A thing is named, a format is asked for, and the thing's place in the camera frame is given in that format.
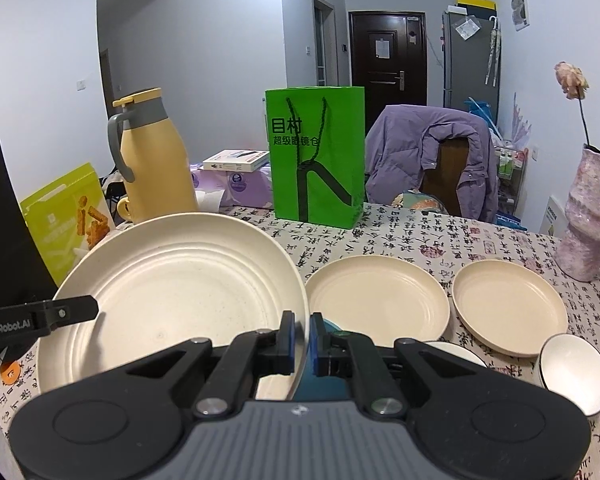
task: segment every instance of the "purple tissue pack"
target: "purple tissue pack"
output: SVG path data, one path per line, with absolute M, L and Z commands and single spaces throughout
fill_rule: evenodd
M 204 192 L 224 189 L 220 206 L 273 209 L 271 165 L 261 166 L 251 173 L 204 170 L 202 164 L 190 166 L 193 184 Z

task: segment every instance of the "door handle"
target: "door handle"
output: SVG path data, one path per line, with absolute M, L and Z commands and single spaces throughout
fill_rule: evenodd
M 404 70 L 400 70 L 400 76 L 396 77 L 396 79 L 400 80 L 400 91 L 404 92 Z

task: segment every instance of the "orange tag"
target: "orange tag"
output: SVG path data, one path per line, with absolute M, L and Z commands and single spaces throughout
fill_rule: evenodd
M 14 361 L 11 364 L 2 363 L 0 365 L 0 377 L 2 378 L 2 382 L 7 386 L 15 384 L 20 377 L 20 369 L 20 364 L 17 361 Z

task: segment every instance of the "large round plate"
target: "large round plate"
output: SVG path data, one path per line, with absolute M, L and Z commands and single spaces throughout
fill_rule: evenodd
M 378 346 L 413 337 L 438 339 L 449 322 L 442 286 L 420 267 L 389 256 L 350 256 L 324 266 L 306 282 L 311 312 L 342 330 L 368 335 Z
M 283 310 L 304 330 L 296 337 L 296 370 L 304 365 L 302 279 L 273 238 L 242 220 L 186 213 L 134 226 L 88 254 L 56 298 L 83 294 L 98 300 L 100 313 L 40 340 L 43 392 L 193 337 L 222 346 L 242 332 L 275 329 Z M 261 380 L 258 397 L 290 397 L 299 375 Z
M 525 267 L 482 260 L 462 268 L 452 296 L 458 316 L 485 345 L 515 357 L 533 357 L 544 342 L 567 331 L 560 295 Z

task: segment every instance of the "vase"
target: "vase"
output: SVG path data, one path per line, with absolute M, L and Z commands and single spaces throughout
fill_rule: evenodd
M 585 145 L 564 209 L 569 222 L 555 261 L 566 275 L 590 282 L 600 268 L 600 152 Z

